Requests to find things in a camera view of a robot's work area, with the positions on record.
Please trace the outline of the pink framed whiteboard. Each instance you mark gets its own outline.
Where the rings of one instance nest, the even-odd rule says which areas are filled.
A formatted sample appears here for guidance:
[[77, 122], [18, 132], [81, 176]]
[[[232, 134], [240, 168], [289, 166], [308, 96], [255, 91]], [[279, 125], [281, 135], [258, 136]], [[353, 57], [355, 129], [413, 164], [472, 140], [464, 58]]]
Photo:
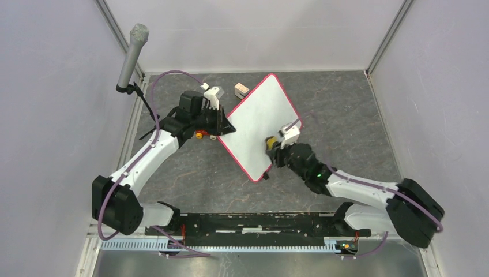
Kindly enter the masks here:
[[227, 119], [235, 131], [219, 136], [218, 140], [253, 183], [259, 182], [272, 167], [265, 153], [266, 138], [277, 136], [286, 124], [295, 122], [299, 129], [303, 127], [302, 116], [274, 73], [268, 74], [238, 103]]

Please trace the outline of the yellow bone-shaped eraser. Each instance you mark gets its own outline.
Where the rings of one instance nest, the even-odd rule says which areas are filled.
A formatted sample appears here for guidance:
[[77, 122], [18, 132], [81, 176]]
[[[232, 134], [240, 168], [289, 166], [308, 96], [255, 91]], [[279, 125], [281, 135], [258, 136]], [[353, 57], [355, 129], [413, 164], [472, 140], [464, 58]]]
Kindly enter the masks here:
[[265, 140], [266, 150], [270, 151], [271, 149], [273, 149], [273, 146], [276, 142], [277, 142], [277, 138], [274, 136], [266, 138]]

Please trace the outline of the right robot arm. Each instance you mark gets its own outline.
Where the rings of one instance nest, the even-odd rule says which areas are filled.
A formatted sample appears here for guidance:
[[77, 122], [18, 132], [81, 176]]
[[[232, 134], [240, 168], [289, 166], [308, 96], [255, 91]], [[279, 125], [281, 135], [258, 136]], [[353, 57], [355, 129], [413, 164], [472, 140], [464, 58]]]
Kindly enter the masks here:
[[394, 231], [411, 245], [426, 248], [444, 230], [443, 208], [412, 179], [395, 183], [359, 178], [320, 162], [304, 143], [266, 143], [265, 152], [273, 165], [290, 169], [313, 193], [358, 203], [333, 219], [337, 234], [348, 235], [354, 229]]

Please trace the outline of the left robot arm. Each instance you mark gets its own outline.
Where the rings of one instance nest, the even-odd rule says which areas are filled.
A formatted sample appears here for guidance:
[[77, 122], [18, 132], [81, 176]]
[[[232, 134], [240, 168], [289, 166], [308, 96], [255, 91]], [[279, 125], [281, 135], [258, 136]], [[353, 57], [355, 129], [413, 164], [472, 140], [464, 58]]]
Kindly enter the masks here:
[[103, 240], [103, 226], [117, 234], [130, 235], [139, 227], [159, 226], [167, 235], [181, 228], [179, 210], [164, 202], [142, 204], [138, 196], [156, 170], [197, 131], [222, 136], [236, 131], [225, 116], [219, 100], [222, 87], [204, 93], [184, 91], [178, 106], [156, 125], [146, 144], [109, 177], [98, 176], [92, 183], [92, 217]]

